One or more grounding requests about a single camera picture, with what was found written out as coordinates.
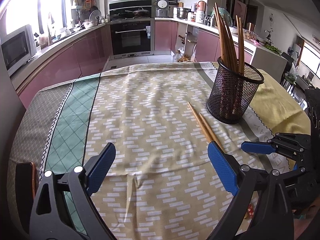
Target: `bright window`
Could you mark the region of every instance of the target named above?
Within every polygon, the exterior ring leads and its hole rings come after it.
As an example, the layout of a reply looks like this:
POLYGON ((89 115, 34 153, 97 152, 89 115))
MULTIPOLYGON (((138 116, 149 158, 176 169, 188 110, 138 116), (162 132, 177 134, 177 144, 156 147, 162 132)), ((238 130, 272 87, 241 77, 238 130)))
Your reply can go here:
POLYGON ((320 54, 311 46, 306 44, 302 51, 301 62, 313 73, 317 73, 320 64, 320 54))
POLYGON ((30 24, 33 33, 39 33, 38 0, 10 0, 7 6, 7 34, 30 24))
POLYGON ((7 34, 30 24, 33 33, 48 33, 48 16, 54 20, 54 29, 66 27, 71 20, 70 0, 10 0, 6 13, 7 34))

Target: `black mesh pen holder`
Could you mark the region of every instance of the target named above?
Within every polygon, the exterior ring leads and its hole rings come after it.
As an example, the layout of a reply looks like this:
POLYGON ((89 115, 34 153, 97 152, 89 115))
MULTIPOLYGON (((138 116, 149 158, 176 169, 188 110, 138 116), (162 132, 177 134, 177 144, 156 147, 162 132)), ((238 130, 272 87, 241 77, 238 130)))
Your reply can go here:
POLYGON ((253 66, 244 63, 244 75, 228 69, 218 58, 219 68, 207 108, 210 114, 227 124, 238 123, 247 110, 263 75, 253 66))

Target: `plastic bottle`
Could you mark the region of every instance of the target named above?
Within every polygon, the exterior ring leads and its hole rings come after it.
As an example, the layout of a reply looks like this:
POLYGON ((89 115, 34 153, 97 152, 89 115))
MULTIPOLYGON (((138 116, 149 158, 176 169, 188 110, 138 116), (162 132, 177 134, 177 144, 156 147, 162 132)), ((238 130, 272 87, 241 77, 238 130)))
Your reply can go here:
POLYGON ((180 50, 177 50, 176 54, 174 54, 174 56, 172 57, 172 62, 178 62, 178 60, 181 58, 182 58, 181 52, 180 50))

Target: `green diamond pattern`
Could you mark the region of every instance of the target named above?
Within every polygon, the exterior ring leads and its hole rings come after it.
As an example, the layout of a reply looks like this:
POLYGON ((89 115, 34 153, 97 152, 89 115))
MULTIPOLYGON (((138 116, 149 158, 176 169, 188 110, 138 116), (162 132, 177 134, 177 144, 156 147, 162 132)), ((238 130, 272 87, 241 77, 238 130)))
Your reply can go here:
POLYGON ((45 171, 66 173, 82 164, 90 111, 99 78, 76 81, 52 136, 45 171))

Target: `zigzag border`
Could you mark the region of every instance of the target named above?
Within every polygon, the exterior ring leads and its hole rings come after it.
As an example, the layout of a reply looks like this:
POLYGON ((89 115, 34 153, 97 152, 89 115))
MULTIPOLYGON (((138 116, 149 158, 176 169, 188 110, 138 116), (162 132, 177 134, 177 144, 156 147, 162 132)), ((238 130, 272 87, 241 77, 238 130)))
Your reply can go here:
MULTIPOLYGON (((272 130, 271 130, 269 127, 267 127, 267 126, 262 122, 262 120, 260 119, 260 117, 257 115, 257 113, 253 110, 253 108, 252 108, 250 105, 249 105, 249 107, 250 107, 251 110, 254 112, 254 114, 259 118, 260 122, 264 125, 264 127, 267 128, 268 130, 270 130, 271 135, 274 136, 274 134, 272 133, 272 130)), ((289 164, 289 160, 288 160, 288 158, 286 158, 286 159, 287 159, 287 162, 288 162, 289 171, 291 171, 291 169, 290 169, 290 164, 289 164)))
POLYGON ((72 81, 72 83, 70 84, 70 87, 67 91, 67 93, 65 94, 55 116, 54 116, 54 119, 53 119, 53 122, 52 122, 52 126, 50 127, 50 130, 49 130, 49 134, 48 134, 48 137, 47 137, 47 142, 44 146, 44 151, 43 151, 43 156, 41 158, 41 167, 40 167, 40 174, 39 174, 39 180, 42 179, 42 174, 44 172, 44 168, 45 168, 45 163, 47 161, 47 157, 48 157, 48 153, 49 153, 49 150, 50 150, 50 145, 51 145, 51 140, 52 140, 52 136, 53 136, 53 133, 54 133, 54 130, 56 128, 56 125, 58 123, 58 120, 59 120, 59 117, 61 115, 61 112, 62 112, 62 109, 73 89, 73 86, 74 86, 74 81, 72 81))

